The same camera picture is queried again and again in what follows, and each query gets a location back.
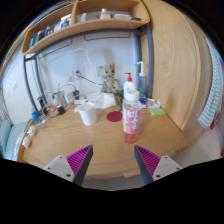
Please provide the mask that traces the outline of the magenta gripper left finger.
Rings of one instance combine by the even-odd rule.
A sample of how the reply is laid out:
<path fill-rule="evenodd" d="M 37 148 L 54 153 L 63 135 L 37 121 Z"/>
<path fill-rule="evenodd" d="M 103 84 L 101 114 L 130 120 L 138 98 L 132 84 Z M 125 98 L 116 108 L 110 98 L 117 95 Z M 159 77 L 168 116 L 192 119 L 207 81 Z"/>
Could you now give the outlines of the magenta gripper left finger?
<path fill-rule="evenodd" d="M 93 146 L 89 145 L 68 156 L 57 156 L 44 170 L 81 186 L 92 156 Z"/>

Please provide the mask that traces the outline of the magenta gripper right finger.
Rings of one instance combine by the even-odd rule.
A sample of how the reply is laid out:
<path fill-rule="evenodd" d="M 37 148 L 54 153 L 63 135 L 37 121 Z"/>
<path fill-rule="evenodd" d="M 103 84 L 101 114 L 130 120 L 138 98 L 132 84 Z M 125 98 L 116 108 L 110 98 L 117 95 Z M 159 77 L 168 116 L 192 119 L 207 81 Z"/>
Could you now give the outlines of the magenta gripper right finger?
<path fill-rule="evenodd" d="M 134 156 L 145 185 L 182 169 L 169 156 L 160 157 L 138 145 L 134 146 Z"/>

